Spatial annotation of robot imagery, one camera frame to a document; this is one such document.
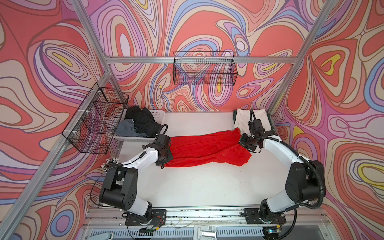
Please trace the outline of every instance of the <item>metal rail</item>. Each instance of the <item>metal rail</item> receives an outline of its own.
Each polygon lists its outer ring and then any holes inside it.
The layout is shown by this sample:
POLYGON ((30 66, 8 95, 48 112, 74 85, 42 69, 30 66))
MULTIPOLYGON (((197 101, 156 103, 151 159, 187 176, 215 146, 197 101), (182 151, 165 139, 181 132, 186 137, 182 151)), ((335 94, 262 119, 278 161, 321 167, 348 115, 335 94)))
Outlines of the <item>metal rail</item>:
MULTIPOLYGON (((100 78, 98 84, 100 86, 105 86, 110 77, 111 73, 105 72, 100 78)), ((92 101, 95 93, 96 89, 94 89, 94 91, 90 91, 88 97, 79 107, 79 111, 74 114, 71 122, 67 126, 67 129, 73 129, 76 123, 80 120, 83 111, 88 107, 88 105, 92 101)), ((33 201, 40 193, 45 182, 51 175, 56 164, 59 162, 60 158, 64 154, 69 144, 69 141, 63 135, 60 135, 59 140, 57 140, 47 157, 44 159, 44 161, 39 166, 31 180, 25 186, 20 196, 17 198, 15 203, 12 205, 11 209, 3 218, 0 224, 0 240, 11 239, 13 233, 16 231, 17 227, 19 226, 24 216, 28 212, 29 208, 31 207, 33 201)))
MULTIPOLYGON (((173 63, 173 57, 113 57, 107 56, 106 62, 112 63, 173 63)), ((235 63, 296 63, 297 57, 234 57, 235 63)))
MULTIPOLYGON (((81 3, 81 0, 72 0, 72 5, 73 5, 73 8, 75 9, 77 16, 79 17, 80 23, 84 27, 85 33, 88 35, 89 39, 91 40, 91 44, 93 45, 96 55, 99 58, 102 66, 104 67, 105 71, 110 72, 111 68, 109 67, 109 64, 105 59, 106 54, 103 48, 101 47, 99 38, 97 37, 95 30, 92 27, 91 19, 89 18, 84 5, 81 3)), ((110 79, 110 82, 113 88, 121 91, 120 85, 117 82, 115 76, 113 76, 113 78, 110 79)))
POLYGON ((277 105, 281 102, 281 99, 284 97, 286 90, 289 86, 289 84, 293 81, 296 74, 299 73, 301 70, 301 62, 304 61, 305 55, 308 53, 312 43, 314 42, 315 38, 317 37, 319 31, 323 27, 325 21, 327 20, 327 17, 331 13, 333 7, 339 0, 326 0, 323 7, 321 8, 319 15, 315 19, 310 31, 308 32, 307 37, 305 38, 299 53, 297 54, 297 61, 296 64, 291 67, 291 69, 287 72, 287 75, 285 79, 283 80, 282 84, 280 85, 279 89, 277 89, 277 92, 275 96, 273 97, 273 100, 271 104, 267 108, 267 113, 271 113, 271 111, 277 107, 277 105))
MULTIPOLYGON (((217 207, 155 207, 167 210, 166 224, 164 227, 182 227, 189 224, 209 224, 216 227, 247 225, 244 208, 258 208, 251 206, 217 206, 217 207)), ((298 225, 327 225, 330 224, 323 209, 298 208, 298 225)), ((293 220, 293 210, 285 213, 287 223, 293 220)), ((84 225, 98 227, 117 227, 124 225, 125 219, 121 217, 119 209, 90 209, 86 215, 84 225)), ((252 224, 257 226, 271 226, 276 224, 252 224)))

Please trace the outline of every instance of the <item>patterned backdrop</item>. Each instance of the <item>patterned backdrop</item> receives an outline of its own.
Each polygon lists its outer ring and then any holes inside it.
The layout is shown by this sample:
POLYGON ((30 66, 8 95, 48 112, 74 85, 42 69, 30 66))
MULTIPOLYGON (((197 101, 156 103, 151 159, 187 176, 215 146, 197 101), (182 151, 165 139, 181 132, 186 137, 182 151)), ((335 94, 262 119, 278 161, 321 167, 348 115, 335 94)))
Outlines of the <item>patterned backdrop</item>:
MULTIPOLYGON (((233 50, 236 56, 296 56, 322 0, 95 0, 87 12, 109 56, 173 56, 233 50)), ((114 64, 130 105, 165 111, 265 108, 289 65, 238 64, 235 86, 174 86, 173 64, 114 64)))
MULTIPOLYGON (((168 56, 233 50, 237 56, 296 56, 321 0, 82 0, 105 52, 168 56)), ((344 239, 383 235, 384 3, 341 1, 306 56, 274 119, 302 154, 324 162, 327 209, 344 239)), ((172 65, 111 66, 130 104, 166 111, 264 108, 288 69, 238 65, 234 87, 171 83, 172 65)), ((52 148, 103 71, 71 0, 0 1, 0 219, 52 148)), ((73 239, 108 155, 69 148, 15 233, 73 239)))
POLYGON ((323 207, 342 239, 384 239, 384 1, 343 0, 273 119, 325 165, 323 207))
MULTIPOLYGON (((37 2, 0 1, 0 220, 103 74, 70 1, 37 2)), ((13 239, 73 239, 107 156, 70 147, 13 239)))

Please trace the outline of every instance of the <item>cloth pile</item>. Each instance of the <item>cloth pile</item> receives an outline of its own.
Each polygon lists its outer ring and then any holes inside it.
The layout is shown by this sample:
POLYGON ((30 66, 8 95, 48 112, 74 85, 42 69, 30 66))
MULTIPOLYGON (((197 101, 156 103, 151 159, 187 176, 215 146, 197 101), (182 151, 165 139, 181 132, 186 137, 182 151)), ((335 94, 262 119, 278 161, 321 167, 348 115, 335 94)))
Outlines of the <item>cloth pile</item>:
POLYGON ((173 159, 166 167, 193 167, 210 162, 242 166, 251 154, 238 142, 240 130, 216 132, 202 136, 171 137, 173 159))
POLYGON ((155 122, 152 113, 139 106, 128 108, 117 127, 116 135, 123 137, 156 137, 161 129, 161 124, 155 122))

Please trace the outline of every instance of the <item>white plastic basket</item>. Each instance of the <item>white plastic basket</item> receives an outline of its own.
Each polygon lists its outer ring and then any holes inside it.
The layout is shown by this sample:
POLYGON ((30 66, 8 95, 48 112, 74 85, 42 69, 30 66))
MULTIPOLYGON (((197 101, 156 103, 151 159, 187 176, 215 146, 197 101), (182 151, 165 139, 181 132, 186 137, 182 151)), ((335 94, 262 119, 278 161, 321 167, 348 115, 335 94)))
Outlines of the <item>white plastic basket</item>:
MULTIPOLYGON (((163 110, 149 110, 153 118, 155 119, 155 122, 162 124, 165 112, 163 110)), ((125 113, 127 112, 127 109, 124 109, 122 116, 121 116, 121 121, 124 120, 125 113)), ((114 139, 120 140, 120 141, 127 141, 127 142, 153 142, 155 140, 155 137, 122 137, 122 136, 114 136, 114 139)))

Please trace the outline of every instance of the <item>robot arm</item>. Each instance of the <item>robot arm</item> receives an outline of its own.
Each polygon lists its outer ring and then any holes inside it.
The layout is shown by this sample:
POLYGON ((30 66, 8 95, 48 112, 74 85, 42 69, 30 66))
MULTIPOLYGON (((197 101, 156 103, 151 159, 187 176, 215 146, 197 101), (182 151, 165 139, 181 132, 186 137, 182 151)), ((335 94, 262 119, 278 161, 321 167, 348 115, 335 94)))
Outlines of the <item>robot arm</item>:
POLYGON ((146 223, 152 218, 152 204, 137 197, 138 173, 153 163, 164 168, 173 156, 169 149, 170 138, 164 134, 158 134, 153 143, 142 147, 143 151, 134 158, 120 165, 110 166, 99 201, 136 214, 142 223, 146 223))
POLYGON ((265 131, 259 119, 250 112, 248 126, 251 136, 244 133, 239 144, 244 148, 255 151, 256 147, 265 148, 272 152, 282 164, 289 168, 285 190, 275 196, 264 199, 260 206, 259 217, 263 222, 273 221, 276 216, 303 205, 309 208, 320 207, 325 195, 324 168, 319 161, 310 161, 298 154, 291 146, 281 140, 273 131, 265 131), (317 199, 315 206, 305 201, 317 199))

